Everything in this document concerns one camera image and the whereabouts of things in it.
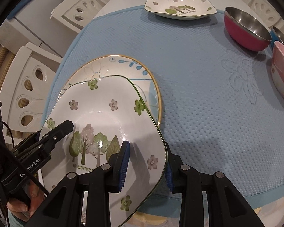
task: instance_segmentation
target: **red bowl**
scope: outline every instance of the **red bowl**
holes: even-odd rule
[[[262,51],[272,40],[264,25],[255,17],[235,7],[225,8],[224,23],[230,36],[249,50]]]

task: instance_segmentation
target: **pink flower pattern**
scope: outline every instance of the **pink flower pattern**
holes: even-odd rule
[[[148,169],[157,169],[158,158],[152,154],[151,157],[147,160]]]

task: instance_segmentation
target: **screw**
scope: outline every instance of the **screw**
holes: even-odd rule
[[[224,174],[222,172],[216,172],[216,177],[223,178]]]
[[[73,172],[67,174],[67,178],[68,178],[68,179],[72,179],[72,178],[74,178],[75,176],[76,176],[76,173],[73,173]]]
[[[189,166],[189,165],[187,165],[187,164],[183,164],[183,165],[181,165],[181,169],[182,169],[182,170],[184,170],[184,171],[189,170],[189,168],[190,168],[190,166]]]
[[[103,170],[108,170],[110,167],[111,167],[110,164],[103,164],[103,165],[101,166],[101,168],[102,168]]]

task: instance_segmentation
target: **blue bowl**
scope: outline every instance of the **blue bowl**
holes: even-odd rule
[[[271,43],[270,43],[270,46],[272,49],[273,49],[273,44],[275,41],[279,41],[284,44],[284,34],[278,28],[274,26],[271,27],[270,35],[272,38]]]

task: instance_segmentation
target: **tree illustration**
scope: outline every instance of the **tree illustration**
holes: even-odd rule
[[[75,162],[75,157],[79,155],[80,149],[81,149],[80,133],[79,131],[75,131],[69,144],[69,153],[71,156],[73,156],[73,162]]]
[[[91,124],[87,124],[86,127],[82,129],[80,133],[81,137],[81,149],[80,153],[82,154],[81,165],[85,165],[85,155],[89,153],[89,147],[93,144],[94,141],[94,129],[91,127]]]
[[[100,156],[106,153],[108,144],[107,136],[103,133],[99,132],[94,136],[94,143],[89,147],[89,153],[97,159],[96,167],[100,165]]]
[[[106,161],[109,161],[109,158],[111,157],[112,154],[116,154],[120,152],[120,144],[118,141],[117,136],[115,135],[114,138],[112,139],[110,145],[107,148],[106,151]]]

